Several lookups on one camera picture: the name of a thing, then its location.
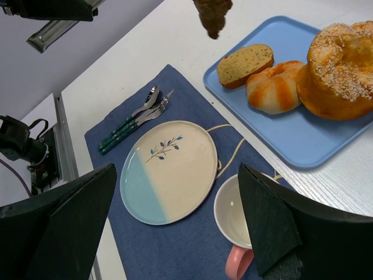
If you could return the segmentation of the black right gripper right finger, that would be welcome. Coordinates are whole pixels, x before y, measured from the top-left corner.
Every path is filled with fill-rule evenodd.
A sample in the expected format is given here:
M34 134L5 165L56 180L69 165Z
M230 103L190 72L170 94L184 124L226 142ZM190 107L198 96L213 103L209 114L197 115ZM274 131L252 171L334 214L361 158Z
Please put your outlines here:
M371 279L372 218L311 200L241 164L238 182L263 279Z

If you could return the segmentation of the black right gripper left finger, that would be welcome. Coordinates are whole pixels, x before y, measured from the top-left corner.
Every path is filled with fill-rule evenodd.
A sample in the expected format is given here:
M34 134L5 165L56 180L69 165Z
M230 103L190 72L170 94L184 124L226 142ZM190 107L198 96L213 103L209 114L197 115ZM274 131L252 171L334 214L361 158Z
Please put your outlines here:
M1 279L88 279L117 180L105 164L1 207Z

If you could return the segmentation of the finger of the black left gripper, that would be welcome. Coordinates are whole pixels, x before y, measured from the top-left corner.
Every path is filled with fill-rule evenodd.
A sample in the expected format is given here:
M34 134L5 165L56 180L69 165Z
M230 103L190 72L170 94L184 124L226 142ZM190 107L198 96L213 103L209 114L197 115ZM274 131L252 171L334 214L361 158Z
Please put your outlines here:
M5 14L34 20L92 21L93 6L75 0L9 0L5 1Z

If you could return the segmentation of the stainless steel tongs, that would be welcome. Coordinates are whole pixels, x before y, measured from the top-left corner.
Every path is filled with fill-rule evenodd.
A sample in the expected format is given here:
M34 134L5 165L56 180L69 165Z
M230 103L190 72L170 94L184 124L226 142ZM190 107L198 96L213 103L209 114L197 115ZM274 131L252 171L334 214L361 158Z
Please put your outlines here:
M94 17L98 15L98 7L103 3L102 1L92 0L86 1L93 6ZM62 37L65 33L70 31L71 28L76 26L79 22L91 22L91 21L75 21L75 20L47 20L47 24L44 25L39 31L32 34L28 39L32 47L38 52L44 53L48 47L50 47L55 41Z

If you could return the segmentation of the brown chocolate croissant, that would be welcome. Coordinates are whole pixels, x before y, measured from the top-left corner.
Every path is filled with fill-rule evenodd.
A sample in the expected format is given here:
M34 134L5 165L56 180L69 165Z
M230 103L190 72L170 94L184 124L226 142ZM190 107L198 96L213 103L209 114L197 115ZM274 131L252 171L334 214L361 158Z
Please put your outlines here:
M193 0L202 26L208 36L217 40L226 24L226 14L231 9L232 0Z

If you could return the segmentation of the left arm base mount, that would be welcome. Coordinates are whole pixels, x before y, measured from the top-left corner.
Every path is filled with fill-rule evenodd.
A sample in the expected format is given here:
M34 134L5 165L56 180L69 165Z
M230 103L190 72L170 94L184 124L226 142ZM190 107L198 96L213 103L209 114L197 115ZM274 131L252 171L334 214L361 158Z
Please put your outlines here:
M38 140L31 139L30 162L31 194L46 192L60 179L60 167L54 128L50 128Z

